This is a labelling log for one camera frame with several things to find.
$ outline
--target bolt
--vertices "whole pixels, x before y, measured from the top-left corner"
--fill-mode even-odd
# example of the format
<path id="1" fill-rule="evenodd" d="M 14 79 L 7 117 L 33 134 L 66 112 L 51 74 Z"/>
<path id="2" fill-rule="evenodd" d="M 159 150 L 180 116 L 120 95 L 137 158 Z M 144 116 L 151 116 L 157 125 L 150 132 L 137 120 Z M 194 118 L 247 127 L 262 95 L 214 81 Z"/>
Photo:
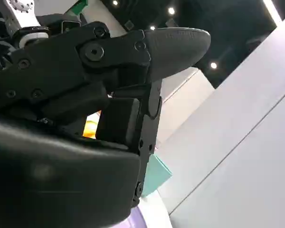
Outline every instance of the bolt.
<path id="1" fill-rule="evenodd" d="M 143 50 L 145 50 L 145 48 L 146 48 L 146 44 L 145 44 L 144 42 L 142 42 L 142 41 L 137 41 L 137 42 L 135 43 L 135 48 L 136 48 L 136 50 L 138 50 L 138 51 L 143 51 Z"/>
<path id="2" fill-rule="evenodd" d="M 15 90 L 9 90 L 6 92 L 6 96 L 8 98 L 14 98 L 16 96 L 16 91 Z"/>
<path id="3" fill-rule="evenodd" d="M 32 92 L 32 98 L 33 99 L 37 99 L 37 98 L 40 98 L 41 96 L 43 96 L 43 93 L 40 89 L 35 89 L 33 92 Z"/>
<path id="4" fill-rule="evenodd" d="M 143 147 L 143 140 L 140 140 L 139 141 L 139 148 L 142 148 Z"/>
<path id="5" fill-rule="evenodd" d="M 97 27 L 94 29 L 94 34 L 97 38 L 101 38 L 105 35 L 105 29 L 103 27 Z"/>
<path id="6" fill-rule="evenodd" d="M 85 51 L 85 56 L 92 62 L 98 62 L 104 56 L 105 51 L 99 44 L 90 44 Z"/>
<path id="7" fill-rule="evenodd" d="M 30 62 L 27 59 L 22 59 L 18 63 L 19 69 L 26 69 L 29 68 Z"/>
<path id="8" fill-rule="evenodd" d="M 142 185 L 141 182 L 138 182 L 138 183 L 137 183 L 137 187 L 136 187 L 136 189 L 135 189 L 135 195 L 136 195 L 137 197 L 140 197 L 140 196 L 142 195 L 142 191 L 143 191 L 143 185 Z"/>

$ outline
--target dark ceiling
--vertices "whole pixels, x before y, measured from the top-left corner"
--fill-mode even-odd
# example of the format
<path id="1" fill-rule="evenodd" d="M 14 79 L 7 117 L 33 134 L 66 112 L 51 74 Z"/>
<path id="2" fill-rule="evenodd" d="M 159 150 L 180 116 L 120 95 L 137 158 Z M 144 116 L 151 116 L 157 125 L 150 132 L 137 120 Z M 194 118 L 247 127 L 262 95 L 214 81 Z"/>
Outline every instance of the dark ceiling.
<path id="1" fill-rule="evenodd" d="M 135 29 L 172 26 L 204 29 L 211 34 L 208 53 L 195 66 L 214 87 L 230 73 L 276 28 L 263 0 L 102 0 L 115 18 Z M 285 19 L 285 0 L 273 0 Z M 175 9 L 175 15 L 168 8 Z M 218 65 L 210 67 L 211 62 Z"/>

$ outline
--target white wall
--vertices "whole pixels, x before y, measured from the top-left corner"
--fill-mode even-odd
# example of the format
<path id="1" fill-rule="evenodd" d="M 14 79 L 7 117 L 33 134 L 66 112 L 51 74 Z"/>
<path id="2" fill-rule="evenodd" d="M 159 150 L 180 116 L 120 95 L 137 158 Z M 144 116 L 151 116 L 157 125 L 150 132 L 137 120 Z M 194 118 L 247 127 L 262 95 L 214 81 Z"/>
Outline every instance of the white wall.
<path id="1" fill-rule="evenodd" d="M 156 146 L 169 139 L 214 90 L 204 74 L 193 67 L 164 79 Z"/>
<path id="2" fill-rule="evenodd" d="M 112 37 L 119 37 L 126 34 L 123 27 L 100 0 L 89 0 L 88 6 L 84 8 L 82 13 L 87 22 L 101 21 L 105 23 Z"/>
<path id="3" fill-rule="evenodd" d="M 285 21 L 159 148 L 176 228 L 285 227 L 284 96 Z"/>
<path id="4" fill-rule="evenodd" d="M 36 16 L 67 12 L 78 0 L 35 0 Z"/>

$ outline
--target teal object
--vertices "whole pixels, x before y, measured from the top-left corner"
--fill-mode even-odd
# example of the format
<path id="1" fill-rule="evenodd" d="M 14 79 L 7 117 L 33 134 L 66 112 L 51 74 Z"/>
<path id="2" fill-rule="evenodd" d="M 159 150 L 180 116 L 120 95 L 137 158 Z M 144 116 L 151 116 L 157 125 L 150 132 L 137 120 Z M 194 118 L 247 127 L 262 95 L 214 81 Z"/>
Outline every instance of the teal object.
<path id="1" fill-rule="evenodd" d="M 147 165 L 142 197 L 156 191 L 171 176 L 172 173 L 169 168 L 155 154 L 152 154 Z"/>
<path id="2" fill-rule="evenodd" d="M 72 8 L 72 12 L 75 15 L 79 15 L 81 11 L 88 5 L 88 0 L 79 0 Z"/>

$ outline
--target robotic hand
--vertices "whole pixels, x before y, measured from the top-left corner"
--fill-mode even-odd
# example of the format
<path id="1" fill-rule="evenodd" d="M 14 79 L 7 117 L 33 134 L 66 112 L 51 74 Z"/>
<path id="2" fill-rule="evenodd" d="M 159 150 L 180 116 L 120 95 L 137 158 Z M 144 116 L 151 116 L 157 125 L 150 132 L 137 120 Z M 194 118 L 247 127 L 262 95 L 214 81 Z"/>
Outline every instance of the robotic hand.
<path id="1" fill-rule="evenodd" d="M 15 20 L 16 0 L 2 2 Z M 101 22 L 41 19 L 49 38 L 22 42 L 33 37 L 25 32 L 25 47 L 0 71 L 0 228 L 116 224 L 139 203 L 162 79 L 194 65 L 210 36 L 165 28 L 111 38 Z M 8 26 L 13 37 L 28 30 L 19 20 Z M 82 137 L 86 117 L 99 110 L 97 139 Z"/>
<path id="2" fill-rule="evenodd" d="M 34 0 L 0 0 L 0 12 L 5 19 L 7 32 L 18 48 L 48 38 L 48 30 L 37 21 L 34 7 Z"/>

